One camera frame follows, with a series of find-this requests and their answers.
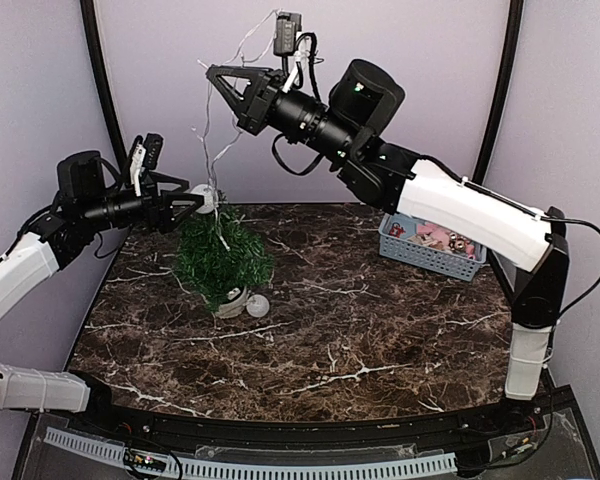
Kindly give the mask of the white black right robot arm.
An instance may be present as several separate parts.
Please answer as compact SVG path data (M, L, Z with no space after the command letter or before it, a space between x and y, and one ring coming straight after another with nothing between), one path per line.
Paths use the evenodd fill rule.
M567 311L570 258L563 212L525 206L434 157L384 141L382 132L405 92L369 61L351 61L327 101L300 91L288 73L272 68L212 65L206 77L242 130L255 135L273 128L326 158L364 204L431 221L514 264L522 279L511 303L506 399L490 413L497 432L514 432L529 416L526 401L537 392L552 332Z

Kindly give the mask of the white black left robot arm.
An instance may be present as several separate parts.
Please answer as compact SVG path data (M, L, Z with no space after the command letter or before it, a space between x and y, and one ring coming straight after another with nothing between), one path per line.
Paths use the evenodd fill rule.
M42 282L66 268L104 231L144 224L173 231L188 216L214 209L216 191L154 171L153 152L132 155L124 179L95 150L79 152L57 166L52 203L20 227L0 257L0 320ZM14 367L0 362L0 410L81 413L100 436L121 427L120 412L102 397L108 388L85 374Z

